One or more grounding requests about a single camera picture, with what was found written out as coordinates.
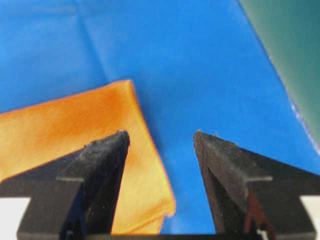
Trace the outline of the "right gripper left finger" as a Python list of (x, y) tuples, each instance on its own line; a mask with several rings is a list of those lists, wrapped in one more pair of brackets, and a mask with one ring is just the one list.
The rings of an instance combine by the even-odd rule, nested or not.
[(3, 240), (79, 240), (111, 231), (127, 131), (6, 178), (0, 184)]

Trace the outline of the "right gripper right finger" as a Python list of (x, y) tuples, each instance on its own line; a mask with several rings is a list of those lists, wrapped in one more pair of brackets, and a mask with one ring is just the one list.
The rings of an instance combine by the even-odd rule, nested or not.
[(202, 131), (193, 146), (219, 237), (319, 239), (319, 175)]

